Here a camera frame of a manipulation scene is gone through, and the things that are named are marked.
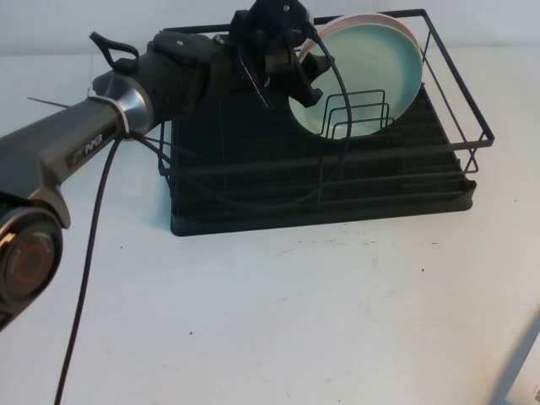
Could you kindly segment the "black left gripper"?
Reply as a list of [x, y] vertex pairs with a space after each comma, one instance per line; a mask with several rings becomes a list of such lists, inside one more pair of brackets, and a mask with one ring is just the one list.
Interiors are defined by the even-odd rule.
[[[332, 68], [334, 57], [308, 52], [303, 69], [288, 40], [281, 40], [276, 56], [276, 89], [304, 107], [315, 105], [322, 92], [312, 88], [311, 83]], [[252, 93], [265, 109], [271, 105], [256, 84], [256, 73], [248, 68], [247, 55], [228, 41], [211, 41], [202, 76], [201, 100]]]

